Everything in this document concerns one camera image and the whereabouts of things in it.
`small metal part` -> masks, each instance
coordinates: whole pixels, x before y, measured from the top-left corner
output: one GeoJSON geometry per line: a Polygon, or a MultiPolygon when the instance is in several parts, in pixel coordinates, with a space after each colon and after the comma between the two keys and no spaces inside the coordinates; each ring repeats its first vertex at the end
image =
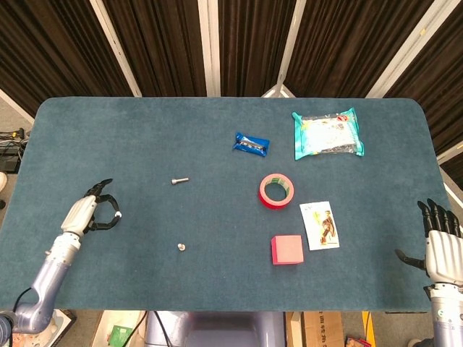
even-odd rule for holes
{"type": "Polygon", "coordinates": [[[177,184],[177,183],[182,183],[182,182],[188,182],[190,179],[188,177],[185,177],[184,179],[172,179],[172,184],[177,184]]]}

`pink cube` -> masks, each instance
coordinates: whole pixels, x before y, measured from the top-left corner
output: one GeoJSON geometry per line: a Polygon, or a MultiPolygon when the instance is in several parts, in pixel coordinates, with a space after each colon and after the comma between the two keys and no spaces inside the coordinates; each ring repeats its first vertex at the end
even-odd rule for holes
{"type": "Polygon", "coordinates": [[[304,262],[302,237],[300,235],[278,235],[272,238],[272,261],[274,265],[291,265],[304,262]]]}

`tape roll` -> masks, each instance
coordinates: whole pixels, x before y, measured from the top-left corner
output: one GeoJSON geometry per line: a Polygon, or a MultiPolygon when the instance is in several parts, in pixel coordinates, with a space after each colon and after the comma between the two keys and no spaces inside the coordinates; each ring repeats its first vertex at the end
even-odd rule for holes
{"type": "Polygon", "coordinates": [[[265,177],[260,183],[259,187],[259,199],[268,208],[272,210],[280,210],[285,208],[292,200],[294,196],[294,186],[289,178],[281,173],[273,173],[265,177]],[[283,200],[272,200],[266,194],[266,186],[268,184],[277,183],[284,188],[286,197],[283,200]]]}

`brown curtain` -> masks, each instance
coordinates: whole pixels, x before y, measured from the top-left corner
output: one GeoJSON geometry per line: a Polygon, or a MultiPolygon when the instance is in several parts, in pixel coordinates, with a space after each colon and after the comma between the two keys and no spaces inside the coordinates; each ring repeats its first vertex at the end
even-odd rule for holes
{"type": "Polygon", "coordinates": [[[443,163],[441,168],[454,180],[460,189],[463,189],[463,153],[443,163]]]}
{"type": "Polygon", "coordinates": [[[431,4],[307,1],[284,84],[299,97],[365,97],[431,4]]]}
{"type": "Polygon", "coordinates": [[[197,1],[104,3],[143,96],[206,96],[197,1]]]}
{"type": "Polygon", "coordinates": [[[0,87],[35,116],[47,98],[132,95],[89,1],[0,1],[0,87]]]}
{"type": "Polygon", "coordinates": [[[386,97],[413,98],[422,106],[436,153],[463,140],[463,2],[386,97]]]}
{"type": "Polygon", "coordinates": [[[262,96],[276,84],[295,4],[218,1],[223,96],[262,96]]]}

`playing card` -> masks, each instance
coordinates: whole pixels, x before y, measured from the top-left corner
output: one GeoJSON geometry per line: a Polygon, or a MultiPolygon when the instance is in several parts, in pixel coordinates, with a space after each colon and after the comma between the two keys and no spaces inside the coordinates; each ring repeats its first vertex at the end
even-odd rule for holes
{"type": "Polygon", "coordinates": [[[328,201],[301,204],[305,233],[309,249],[329,249],[339,247],[339,235],[334,223],[333,212],[328,201]]]}

